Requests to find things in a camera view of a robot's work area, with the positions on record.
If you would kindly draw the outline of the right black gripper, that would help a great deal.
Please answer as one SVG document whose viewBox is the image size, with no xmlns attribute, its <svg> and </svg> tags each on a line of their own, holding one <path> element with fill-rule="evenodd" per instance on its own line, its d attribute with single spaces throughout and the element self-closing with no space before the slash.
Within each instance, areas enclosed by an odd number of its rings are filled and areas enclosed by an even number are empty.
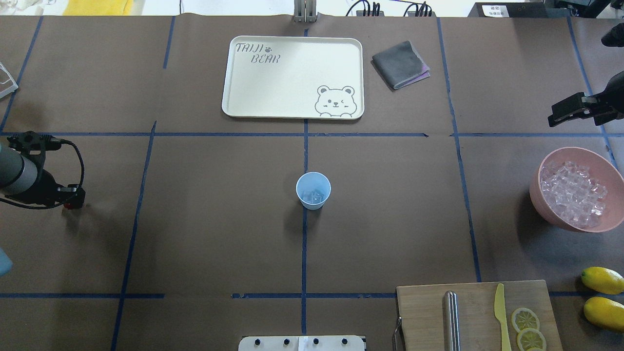
<svg viewBox="0 0 624 351">
<path fill-rule="evenodd" d="M 605 47 L 624 46 L 624 23 L 617 24 L 601 38 Z M 553 104 L 552 114 L 548 116 L 549 127 L 583 117 L 591 107 L 599 102 L 599 114 L 593 120 L 596 126 L 602 126 L 613 120 L 623 118 L 624 109 L 624 72 L 615 74 L 606 84 L 604 91 L 594 96 L 585 93 L 574 93 L 568 98 Z"/>
</svg>

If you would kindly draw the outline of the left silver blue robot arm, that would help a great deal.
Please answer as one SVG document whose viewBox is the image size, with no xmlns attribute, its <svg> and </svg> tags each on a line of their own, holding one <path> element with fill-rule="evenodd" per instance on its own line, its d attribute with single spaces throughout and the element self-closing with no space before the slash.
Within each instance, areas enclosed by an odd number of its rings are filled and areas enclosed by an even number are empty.
<svg viewBox="0 0 624 351">
<path fill-rule="evenodd" d="M 60 206 L 75 210 L 84 206 L 85 165 L 76 144 L 34 131 L 15 133 L 7 137 L 7 142 L 7 146 L 1 146 L 0 156 L 2 203 L 27 210 L 49 210 Z M 58 151 L 64 145 L 74 149 L 80 162 L 79 182 L 67 186 L 57 183 L 44 168 L 46 153 Z"/>
</svg>

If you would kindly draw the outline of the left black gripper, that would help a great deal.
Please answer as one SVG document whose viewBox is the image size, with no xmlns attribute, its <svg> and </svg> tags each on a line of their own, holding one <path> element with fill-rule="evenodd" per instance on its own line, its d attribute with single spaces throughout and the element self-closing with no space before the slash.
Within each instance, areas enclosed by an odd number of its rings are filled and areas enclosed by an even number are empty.
<svg viewBox="0 0 624 351">
<path fill-rule="evenodd" d="M 46 153 L 62 146 L 78 147 L 64 138 L 34 131 L 15 133 L 7 137 L 6 146 L 6 204 L 64 205 L 80 203 L 84 207 L 86 191 L 78 184 L 63 186 L 45 170 Z"/>
</svg>

